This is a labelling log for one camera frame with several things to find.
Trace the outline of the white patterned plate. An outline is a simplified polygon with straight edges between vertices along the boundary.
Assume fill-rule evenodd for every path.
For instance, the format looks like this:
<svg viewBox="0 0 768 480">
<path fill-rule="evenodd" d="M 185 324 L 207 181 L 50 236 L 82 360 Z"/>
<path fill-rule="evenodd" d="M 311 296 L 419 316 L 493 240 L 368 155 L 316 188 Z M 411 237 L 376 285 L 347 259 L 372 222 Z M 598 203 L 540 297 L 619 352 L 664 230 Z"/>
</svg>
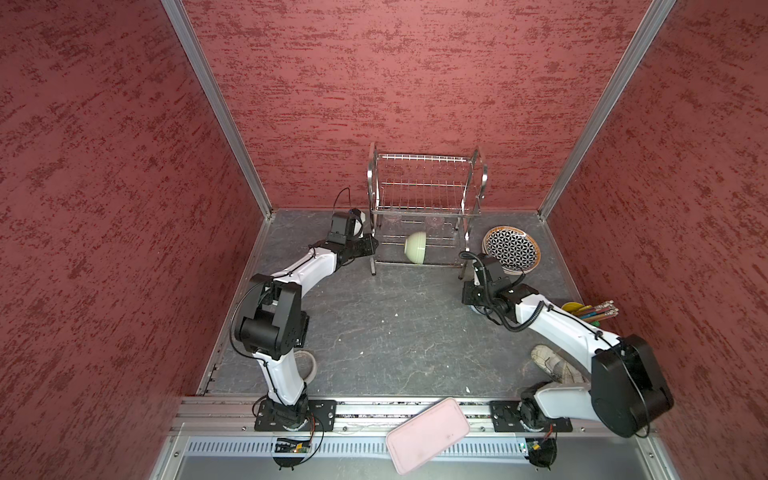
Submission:
<svg viewBox="0 0 768 480">
<path fill-rule="evenodd" d="M 541 261 L 541 249 L 533 237 L 511 226 L 490 229 L 482 240 L 482 250 L 496 258 L 508 275 L 528 273 Z"/>
</svg>

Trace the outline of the pale green bowl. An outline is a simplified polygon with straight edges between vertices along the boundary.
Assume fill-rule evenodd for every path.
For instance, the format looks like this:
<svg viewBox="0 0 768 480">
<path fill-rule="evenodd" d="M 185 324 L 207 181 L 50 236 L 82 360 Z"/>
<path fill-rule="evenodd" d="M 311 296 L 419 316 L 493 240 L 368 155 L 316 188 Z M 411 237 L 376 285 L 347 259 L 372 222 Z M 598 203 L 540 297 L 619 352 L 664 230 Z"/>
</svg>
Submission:
<svg viewBox="0 0 768 480">
<path fill-rule="evenodd" d="M 409 262 L 422 265 L 426 256 L 427 233 L 415 232 L 409 235 L 404 242 L 404 254 Z"/>
</svg>

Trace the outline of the steel two-tier dish rack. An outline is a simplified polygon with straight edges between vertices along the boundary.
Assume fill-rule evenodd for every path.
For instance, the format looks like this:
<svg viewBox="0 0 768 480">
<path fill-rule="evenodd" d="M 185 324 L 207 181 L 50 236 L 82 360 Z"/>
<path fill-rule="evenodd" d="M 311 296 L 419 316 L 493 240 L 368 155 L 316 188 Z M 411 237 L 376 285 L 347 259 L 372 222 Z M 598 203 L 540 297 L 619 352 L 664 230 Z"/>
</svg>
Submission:
<svg viewBox="0 0 768 480">
<path fill-rule="evenodd" d="M 472 224 L 481 214 L 488 166 L 480 149 L 468 155 L 397 153 L 369 148 L 367 194 L 371 233 L 379 241 L 370 272 L 380 266 L 424 266 L 458 270 L 470 249 Z M 405 239 L 427 233 L 422 265 L 408 261 Z"/>
</svg>

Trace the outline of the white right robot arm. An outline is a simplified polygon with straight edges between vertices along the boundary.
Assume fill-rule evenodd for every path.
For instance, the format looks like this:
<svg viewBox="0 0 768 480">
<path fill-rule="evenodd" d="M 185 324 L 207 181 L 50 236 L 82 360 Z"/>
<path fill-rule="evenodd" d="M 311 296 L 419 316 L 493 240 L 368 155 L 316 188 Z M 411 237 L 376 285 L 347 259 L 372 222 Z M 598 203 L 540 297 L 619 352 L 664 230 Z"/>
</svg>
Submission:
<svg viewBox="0 0 768 480">
<path fill-rule="evenodd" d="M 521 278 L 505 274 L 485 254 L 460 253 L 473 277 L 462 302 L 511 333 L 531 330 L 566 355 L 542 361 L 552 381 L 530 387 L 518 403 L 523 429 L 540 432 L 559 419 L 601 422 L 629 438 L 648 433 L 674 406 L 674 397 L 651 346 L 637 335 L 621 337 L 554 305 Z"/>
</svg>

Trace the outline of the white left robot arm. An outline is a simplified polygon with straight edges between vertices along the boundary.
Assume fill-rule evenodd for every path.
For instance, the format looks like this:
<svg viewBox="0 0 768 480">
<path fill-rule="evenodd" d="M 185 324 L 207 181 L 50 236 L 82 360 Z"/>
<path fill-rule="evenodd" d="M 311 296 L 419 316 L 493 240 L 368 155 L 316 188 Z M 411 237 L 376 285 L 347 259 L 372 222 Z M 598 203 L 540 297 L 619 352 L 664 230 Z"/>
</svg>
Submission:
<svg viewBox="0 0 768 480">
<path fill-rule="evenodd" d="M 369 233 L 343 243 L 321 241 L 290 266 L 251 277 L 232 320 L 230 342 L 237 354 L 260 363 L 269 400 L 297 409 L 306 399 L 307 380 L 295 360 L 308 331 L 304 295 L 346 264 L 374 255 L 377 248 L 378 241 Z"/>
</svg>

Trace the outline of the yellow pen cup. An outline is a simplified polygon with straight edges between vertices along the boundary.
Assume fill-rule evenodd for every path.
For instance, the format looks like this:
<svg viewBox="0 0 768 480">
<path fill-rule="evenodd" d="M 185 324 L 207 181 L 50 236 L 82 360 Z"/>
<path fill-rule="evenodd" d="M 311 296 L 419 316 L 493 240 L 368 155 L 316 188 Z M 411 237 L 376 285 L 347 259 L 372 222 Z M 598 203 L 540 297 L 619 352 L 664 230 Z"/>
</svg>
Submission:
<svg viewBox="0 0 768 480">
<path fill-rule="evenodd" d="M 584 308 L 585 305 L 578 302 L 566 302 L 562 305 L 562 309 L 571 314 L 575 314 L 577 311 Z"/>
</svg>

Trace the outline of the coloured pens bundle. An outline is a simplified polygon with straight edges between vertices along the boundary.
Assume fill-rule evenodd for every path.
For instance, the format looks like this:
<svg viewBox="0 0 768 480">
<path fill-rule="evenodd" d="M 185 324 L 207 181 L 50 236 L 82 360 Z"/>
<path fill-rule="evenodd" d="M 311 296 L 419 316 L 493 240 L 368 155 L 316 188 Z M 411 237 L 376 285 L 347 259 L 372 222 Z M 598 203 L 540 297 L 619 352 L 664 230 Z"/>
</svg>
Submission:
<svg viewBox="0 0 768 480">
<path fill-rule="evenodd" d="M 618 314 L 619 309 L 614 302 L 607 301 L 594 307 L 581 309 L 576 316 L 582 321 L 599 326 L 601 321 L 616 317 Z"/>
</svg>

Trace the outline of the masking tape roll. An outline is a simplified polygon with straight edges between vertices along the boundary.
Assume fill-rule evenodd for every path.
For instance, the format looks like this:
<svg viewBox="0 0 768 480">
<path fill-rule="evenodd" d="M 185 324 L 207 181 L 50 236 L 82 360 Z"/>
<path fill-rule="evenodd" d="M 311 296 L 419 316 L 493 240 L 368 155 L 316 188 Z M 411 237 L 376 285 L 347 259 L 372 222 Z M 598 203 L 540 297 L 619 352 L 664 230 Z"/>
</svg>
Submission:
<svg viewBox="0 0 768 480">
<path fill-rule="evenodd" d="M 294 356 L 298 366 L 300 364 L 305 367 L 309 367 L 309 370 L 305 374 L 302 374 L 302 380 L 305 384 L 309 385 L 316 377 L 318 371 L 318 365 L 315 356 L 306 350 L 295 349 Z"/>
</svg>

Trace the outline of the pink tray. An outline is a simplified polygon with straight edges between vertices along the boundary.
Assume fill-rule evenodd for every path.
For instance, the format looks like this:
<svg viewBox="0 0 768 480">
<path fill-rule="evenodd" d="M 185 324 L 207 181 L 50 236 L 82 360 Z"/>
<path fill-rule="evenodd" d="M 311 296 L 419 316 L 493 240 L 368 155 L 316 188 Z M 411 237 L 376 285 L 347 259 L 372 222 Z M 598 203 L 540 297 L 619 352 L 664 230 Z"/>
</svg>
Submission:
<svg viewBox="0 0 768 480">
<path fill-rule="evenodd" d="M 422 467 L 470 433 L 470 425 L 454 398 L 446 398 L 386 435 L 385 444 L 399 475 Z"/>
</svg>

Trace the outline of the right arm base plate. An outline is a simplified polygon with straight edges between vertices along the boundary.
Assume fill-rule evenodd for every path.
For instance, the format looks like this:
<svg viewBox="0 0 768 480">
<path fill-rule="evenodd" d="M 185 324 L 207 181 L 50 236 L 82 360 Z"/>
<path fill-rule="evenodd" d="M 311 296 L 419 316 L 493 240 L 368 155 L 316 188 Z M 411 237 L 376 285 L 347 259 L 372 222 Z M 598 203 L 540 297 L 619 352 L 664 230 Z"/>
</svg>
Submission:
<svg viewBox="0 0 768 480">
<path fill-rule="evenodd" d="M 491 401 L 490 418 L 497 433 L 569 433 L 572 423 L 567 418 L 546 417 L 533 400 Z"/>
</svg>

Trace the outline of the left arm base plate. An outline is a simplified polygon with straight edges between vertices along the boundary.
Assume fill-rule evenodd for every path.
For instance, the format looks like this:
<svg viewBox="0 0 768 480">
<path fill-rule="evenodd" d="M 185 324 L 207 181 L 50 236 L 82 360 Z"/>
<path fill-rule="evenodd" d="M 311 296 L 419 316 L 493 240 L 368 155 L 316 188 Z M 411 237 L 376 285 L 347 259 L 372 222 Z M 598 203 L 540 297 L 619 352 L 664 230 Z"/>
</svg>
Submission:
<svg viewBox="0 0 768 480">
<path fill-rule="evenodd" d="M 255 411 L 256 432 L 318 432 L 334 429 L 338 402 L 335 400 L 300 399 L 296 405 L 285 406 L 271 399 L 263 400 Z"/>
</svg>

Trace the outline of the aluminium front rail frame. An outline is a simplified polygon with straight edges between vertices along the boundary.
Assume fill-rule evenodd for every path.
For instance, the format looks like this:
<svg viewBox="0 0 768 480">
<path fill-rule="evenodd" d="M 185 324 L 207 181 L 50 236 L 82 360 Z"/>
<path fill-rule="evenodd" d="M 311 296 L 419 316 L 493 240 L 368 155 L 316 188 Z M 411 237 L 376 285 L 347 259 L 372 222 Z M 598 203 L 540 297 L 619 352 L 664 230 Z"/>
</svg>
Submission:
<svg viewBox="0 0 768 480">
<path fill-rule="evenodd" d="M 661 439 L 621 438 L 589 420 L 523 425 L 518 404 L 486 398 L 336 397 L 312 399 L 307 419 L 287 428 L 254 397 L 186 397 L 151 474 L 178 479 L 194 456 L 278 460 L 284 469 L 315 459 L 381 459 L 398 473 L 430 461 L 558 467 L 597 479 L 615 461 L 647 479 L 678 474 Z"/>
</svg>

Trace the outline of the aluminium corner post left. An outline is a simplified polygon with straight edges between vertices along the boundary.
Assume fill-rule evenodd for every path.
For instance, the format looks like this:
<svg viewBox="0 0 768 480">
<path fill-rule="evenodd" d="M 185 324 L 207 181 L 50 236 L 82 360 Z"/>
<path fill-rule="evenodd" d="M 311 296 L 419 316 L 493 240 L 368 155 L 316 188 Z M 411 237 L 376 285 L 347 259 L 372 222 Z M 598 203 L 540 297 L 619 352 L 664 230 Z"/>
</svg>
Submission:
<svg viewBox="0 0 768 480">
<path fill-rule="evenodd" d="M 270 221 L 273 216 L 272 204 L 215 79 L 200 41 L 194 32 L 183 2 L 179 0 L 162 0 L 161 4 L 263 217 Z"/>
</svg>

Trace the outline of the aluminium corner post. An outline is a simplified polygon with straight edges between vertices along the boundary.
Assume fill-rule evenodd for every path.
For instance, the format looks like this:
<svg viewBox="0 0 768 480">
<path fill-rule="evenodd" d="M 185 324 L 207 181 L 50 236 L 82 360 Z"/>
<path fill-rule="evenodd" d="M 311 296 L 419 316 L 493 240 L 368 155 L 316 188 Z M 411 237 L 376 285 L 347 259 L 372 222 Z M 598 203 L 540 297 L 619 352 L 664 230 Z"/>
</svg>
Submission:
<svg viewBox="0 0 768 480">
<path fill-rule="evenodd" d="M 675 0 L 650 2 L 587 123 L 538 210 L 538 217 L 542 222 L 546 222 L 552 214 L 675 4 Z"/>
<path fill-rule="evenodd" d="M 272 204 L 215 79 L 200 41 L 194 32 L 183 2 L 179 0 L 162 0 L 161 4 L 263 217 L 270 221 L 273 216 Z"/>
</svg>

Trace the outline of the aluminium corner post right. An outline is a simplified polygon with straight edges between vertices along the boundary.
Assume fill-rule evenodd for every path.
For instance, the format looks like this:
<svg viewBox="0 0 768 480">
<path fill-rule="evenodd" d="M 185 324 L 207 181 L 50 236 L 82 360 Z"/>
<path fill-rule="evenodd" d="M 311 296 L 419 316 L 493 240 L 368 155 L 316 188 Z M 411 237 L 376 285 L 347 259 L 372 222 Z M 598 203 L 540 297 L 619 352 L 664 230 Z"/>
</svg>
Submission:
<svg viewBox="0 0 768 480">
<path fill-rule="evenodd" d="M 675 4 L 675 0 L 650 2 L 587 123 L 538 210 L 538 217 L 542 222 L 546 222 L 552 214 Z"/>
</svg>

